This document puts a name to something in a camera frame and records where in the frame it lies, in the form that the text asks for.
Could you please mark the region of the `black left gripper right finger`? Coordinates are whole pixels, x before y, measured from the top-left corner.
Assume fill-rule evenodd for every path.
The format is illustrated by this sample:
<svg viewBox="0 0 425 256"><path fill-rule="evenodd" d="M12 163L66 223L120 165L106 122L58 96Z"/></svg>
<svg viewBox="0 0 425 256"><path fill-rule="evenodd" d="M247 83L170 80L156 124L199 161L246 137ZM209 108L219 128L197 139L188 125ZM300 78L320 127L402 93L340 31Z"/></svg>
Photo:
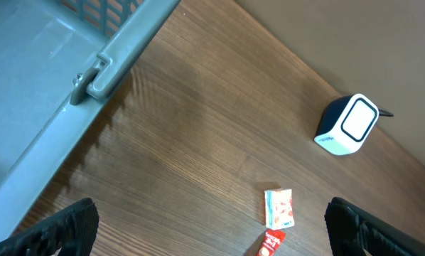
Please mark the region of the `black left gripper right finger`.
<svg viewBox="0 0 425 256"><path fill-rule="evenodd" d="M325 213L334 256L425 255L425 244L343 198L335 197Z"/></svg>

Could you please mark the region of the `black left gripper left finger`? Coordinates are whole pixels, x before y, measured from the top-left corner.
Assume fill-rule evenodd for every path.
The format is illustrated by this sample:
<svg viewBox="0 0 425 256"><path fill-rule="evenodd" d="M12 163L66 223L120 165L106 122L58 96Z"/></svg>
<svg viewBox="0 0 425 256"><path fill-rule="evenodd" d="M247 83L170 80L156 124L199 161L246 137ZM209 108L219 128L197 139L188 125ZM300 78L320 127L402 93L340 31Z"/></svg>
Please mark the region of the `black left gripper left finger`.
<svg viewBox="0 0 425 256"><path fill-rule="evenodd" d="M0 242L0 256L89 255L98 226L95 203L91 198L83 198Z"/></svg>

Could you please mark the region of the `red small box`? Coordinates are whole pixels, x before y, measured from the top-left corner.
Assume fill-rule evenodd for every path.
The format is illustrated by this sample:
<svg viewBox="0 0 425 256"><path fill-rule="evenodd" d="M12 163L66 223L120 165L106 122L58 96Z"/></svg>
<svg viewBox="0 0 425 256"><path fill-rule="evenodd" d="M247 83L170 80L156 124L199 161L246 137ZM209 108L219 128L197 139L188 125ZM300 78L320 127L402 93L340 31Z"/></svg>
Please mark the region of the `red small box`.
<svg viewBox="0 0 425 256"><path fill-rule="evenodd" d="M292 190L278 188L264 192L265 225L271 230L281 230L295 225Z"/></svg>

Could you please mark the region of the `red drink mix sachet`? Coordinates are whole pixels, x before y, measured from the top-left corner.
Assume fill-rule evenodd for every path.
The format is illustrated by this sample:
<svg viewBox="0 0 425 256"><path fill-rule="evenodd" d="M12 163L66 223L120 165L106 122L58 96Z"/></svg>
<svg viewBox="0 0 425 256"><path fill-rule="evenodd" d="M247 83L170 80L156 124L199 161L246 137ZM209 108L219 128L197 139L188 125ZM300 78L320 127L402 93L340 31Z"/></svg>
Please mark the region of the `red drink mix sachet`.
<svg viewBox="0 0 425 256"><path fill-rule="evenodd" d="M286 238L286 233L281 230L268 229L264 240L257 251L257 256L273 256Z"/></svg>

